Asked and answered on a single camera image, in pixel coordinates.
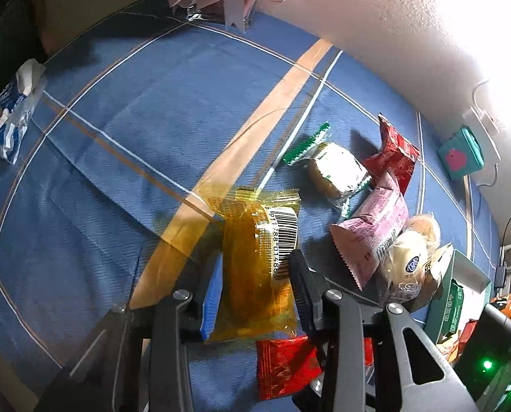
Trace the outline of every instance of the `yellow snack package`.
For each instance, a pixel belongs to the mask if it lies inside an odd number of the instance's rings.
[[[298,191],[239,187],[224,197],[201,196],[225,219],[223,292],[211,340],[294,335],[288,256],[297,242]]]

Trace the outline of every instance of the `round logo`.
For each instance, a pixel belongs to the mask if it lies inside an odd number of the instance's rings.
[[[420,261],[420,257],[417,255],[410,262],[406,264],[406,272],[414,272],[418,267],[418,263]]]

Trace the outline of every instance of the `bed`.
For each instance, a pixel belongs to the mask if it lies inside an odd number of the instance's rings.
[[[156,302],[186,281],[218,226],[197,198],[207,182],[300,189],[308,262],[360,292],[328,234],[338,214],[302,168],[277,163],[328,120],[363,159],[380,147],[377,114],[421,150],[409,213],[433,212],[487,275],[498,230],[470,178],[452,182],[424,115],[329,42],[265,14],[246,34],[185,23],[166,0],[100,21],[46,63],[48,84],[14,166],[0,176],[0,352],[39,395],[115,302]],[[141,271],[134,274],[141,252]],[[425,323],[427,310],[414,313]],[[295,410],[257,403],[253,343],[191,351],[196,409]]]

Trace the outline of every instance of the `red foil package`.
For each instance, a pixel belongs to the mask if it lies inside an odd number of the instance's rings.
[[[299,392],[319,376],[317,349],[307,336],[256,341],[259,399],[273,399]],[[364,339],[366,366],[374,363],[372,340]]]
[[[392,126],[384,115],[378,115],[380,120],[381,151],[366,158],[364,167],[374,176],[374,184],[387,169],[391,169],[398,181],[400,193],[406,192],[408,183],[414,173],[420,151],[413,146]]]
[[[463,351],[465,349],[465,345],[467,344],[467,341],[473,334],[473,330],[477,326],[477,323],[478,323],[478,321],[476,319],[470,319],[469,322],[465,324],[465,327],[463,328],[462,335],[460,336],[460,339],[459,339],[458,354],[463,353]]]

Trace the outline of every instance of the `pink snack package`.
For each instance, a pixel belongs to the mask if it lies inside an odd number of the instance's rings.
[[[408,219],[397,179],[387,170],[349,219],[330,225],[337,250],[362,290]]]

